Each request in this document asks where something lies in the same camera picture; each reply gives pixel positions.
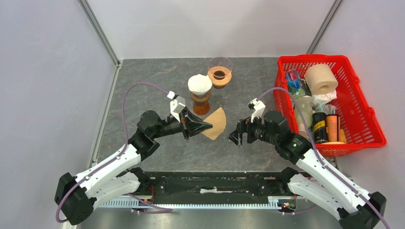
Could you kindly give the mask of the white paper coffee filter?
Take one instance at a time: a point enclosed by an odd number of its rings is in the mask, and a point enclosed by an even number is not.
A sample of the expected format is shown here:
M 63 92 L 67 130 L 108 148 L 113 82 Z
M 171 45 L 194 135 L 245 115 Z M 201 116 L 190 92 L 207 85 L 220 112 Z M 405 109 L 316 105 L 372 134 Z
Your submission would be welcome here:
M 195 95 L 205 95 L 212 85 L 208 75 L 197 74 L 188 79 L 188 89 Z

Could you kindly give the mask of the brown paper coffee filter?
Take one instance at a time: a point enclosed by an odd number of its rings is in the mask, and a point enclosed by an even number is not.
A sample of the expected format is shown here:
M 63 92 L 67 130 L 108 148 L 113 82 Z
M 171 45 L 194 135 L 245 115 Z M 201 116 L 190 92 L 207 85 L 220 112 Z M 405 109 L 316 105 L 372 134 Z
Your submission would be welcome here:
M 202 134 L 211 140 L 215 140 L 226 128 L 226 115 L 222 107 L 211 113 L 203 121 L 212 125 L 212 128 L 202 131 Z

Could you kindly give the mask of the light wooden ring holder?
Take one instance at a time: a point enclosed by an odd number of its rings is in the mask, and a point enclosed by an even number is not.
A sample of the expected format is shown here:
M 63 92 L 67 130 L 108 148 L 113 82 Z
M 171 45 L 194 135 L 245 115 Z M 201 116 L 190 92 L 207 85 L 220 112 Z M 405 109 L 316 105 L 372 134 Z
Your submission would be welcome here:
M 215 89 L 222 89 L 224 88 L 227 84 L 230 83 L 231 78 L 232 78 L 232 73 L 231 72 L 225 72 L 222 70 L 217 70 L 212 72 L 208 72 L 209 79 L 212 82 L 212 85 Z

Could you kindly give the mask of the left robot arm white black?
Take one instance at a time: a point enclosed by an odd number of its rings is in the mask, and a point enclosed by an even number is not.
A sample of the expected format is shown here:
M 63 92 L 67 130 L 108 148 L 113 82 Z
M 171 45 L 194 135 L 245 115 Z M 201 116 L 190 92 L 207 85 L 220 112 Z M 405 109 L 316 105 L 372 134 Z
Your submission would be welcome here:
M 59 178 L 54 198 L 58 206 L 57 222 L 78 225 L 105 202 L 127 193 L 146 194 L 150 182 L 143 171 L 127 169 L 144 161 L 159 148 L 155 139 L 181 133 L 188 140 L 212 127 L 186 107 L 178 118 L 170 115 L 166 120 L 153 110 L 145 111 L 135 134 L 114 154 L 81 173 L 73 176 L 67 172 Z

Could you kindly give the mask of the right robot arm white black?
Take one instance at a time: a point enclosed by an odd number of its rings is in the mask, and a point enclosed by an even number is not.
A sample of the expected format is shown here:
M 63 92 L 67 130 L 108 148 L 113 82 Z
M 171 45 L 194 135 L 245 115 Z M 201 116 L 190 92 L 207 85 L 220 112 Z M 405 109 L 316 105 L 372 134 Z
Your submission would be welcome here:
M 333 215 L 344 229 L 373 229 L 383 222 L 386 198 L 370 193 L 333 167 L 305 137 L 292 132 L 286 118 L 269 111 L 264 118 L 241 119 L 228 139 L 240 146 L 243 134 L 247 142 L 256 140 L 274 145 L 277 153 L 309 173 L 318 183 L 287 167 L 276 181 L 281 195 L 290 192 L 302 196 Z

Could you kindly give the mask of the dark wooden ring holder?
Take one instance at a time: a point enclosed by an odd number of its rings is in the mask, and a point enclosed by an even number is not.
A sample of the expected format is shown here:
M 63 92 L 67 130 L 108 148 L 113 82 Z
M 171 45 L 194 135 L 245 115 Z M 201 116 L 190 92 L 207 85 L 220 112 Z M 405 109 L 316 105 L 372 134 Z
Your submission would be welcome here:
M 211 91 L 208 91 L 203 95 L 197 95 L 193 92 L 190 92 L 190 97 L 195 103 L 206 103 L 211 97 Z

